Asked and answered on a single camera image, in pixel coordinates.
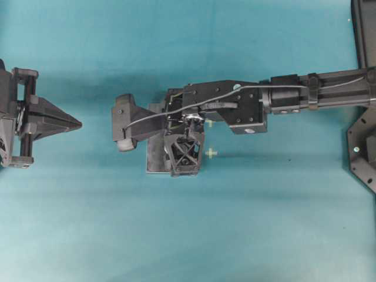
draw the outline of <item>gray wire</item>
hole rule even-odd
[[[340,87],[340,86],[344,86],[344,85],[349,85],[349,84],[352,84],[352,83],[355,83],[355,82],[358,82],[358,81],[361,81],[362,79],[364,79],[364,77],[360,77],[360,78],[357,78],[357,79],[354,79],[354,80],[351,80],[349,82],[344,82],[344,83],[341,83],[341,84],[336,84],[336,85],[330,85],[330,86],[325,86],[325,87],[321,87],[320,89],[329,89],[329,88],[336,88],[336,87]],[[200,103],[195,103],[195,104],[192,104],[192,105],[188,105],[188,106],[184,106],[180,109],[177,109],[177,110],[172,110],[171,112],[164,112],[164,113],[156,113],[155,115],[151,115],[151,116],[146,116],[146,117],[143,117],[141,119],[138,119],[138,120],[135,120],[134,122],[131,122],[130,124],[128,124],[124,130],[126,130],[127,128],[139,123],[139,122],[143,122],[145,120],[148,120],[148,119],[154,119],[154,118],[158,118],[159,116],[168,116],[168,115],[174,115],[175,113],[180,113],[186,109],[190,109],[190,108],[193,108],[193,107],[198,107],[198,106],[201,106],[203,104],[206,104],[206,103],[209,103],[211,101],[215,101],[215,100],[220,100],[220,99],[223,99],[223,98],[226,98],[226,97],[229,97],[231,95],[234,95],[235,93],[243,90],[243,89],[248,89],[248,88],[308,88],[307,86],[304,86],[304,85],[246,85],[246,86],[241,86],[231,92],[228,92],[226,94],[223,94],[223,95],[220,95],[220,96],[216,96],[214,98],[210,98],[208,100],[205,100],[205,101],[202,101]]]
[[[345,86],[345,85],[349,85],[349,84],[361,81],[363,79],[364,79],[364,76],[361,76],[360,78],[357,78],[357,79],[354,79],[354,80],[351,80],[351,81],[348,81],[348,82],[344,82],[344,83],[336,84],[336,85],[325,86],[325,87],[321,87],[320,89],[329,89],[329,88],[336,88],[336,87],[340,87],[340,86]]]

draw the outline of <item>blue-green background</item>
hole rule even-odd
[[[145,174],[110,108],[133,93],[357,67],[350,0],[4,1],[0,58],[83,128],[0,171],[0,281],[375,281],[374,196],[347,169],[358,109],[206,127],[197,177]]]

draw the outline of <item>robotic arm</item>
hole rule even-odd
[[[28,168],[33,163],[32,144],[41,138],[79,129],[82,124],[44,98],[35,95],[38,72],[5,70],[0,60],[0,157],[3,167]],[[23,100],[17,99],[24,85]],[[14,137],[21,141],[20,156],[13,156]]]
[[[226,122],[235,134],[252,135],[267,131],[269,113],[283,115],[343,106],[363,106],[376,112],[375,105],[375,68],[279,76],[260,83],[200,83],[169,89],[158,111],[136,106],[131,94],[118,97],[112,109],[113,141],[125,152],[145,139],[156,142],[158,136],[164,152],[157,157],[163,158],[164,171],[172,176],[194,175],[201,165],[206,119]]]

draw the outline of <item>hexagonal plate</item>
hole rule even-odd
[[[367,137],[376,129],[376,109],[369,108],[347,130],[350,170],[376,193],[376,168],[368,162]]]

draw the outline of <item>screw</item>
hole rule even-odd
[[[252,129],[252,128],[247,128],[247,129],[245,129],[244,131],[245,131],[246,133],[248,133],[248,134],[256,133],[256,131],[254,131],[254,129]]]

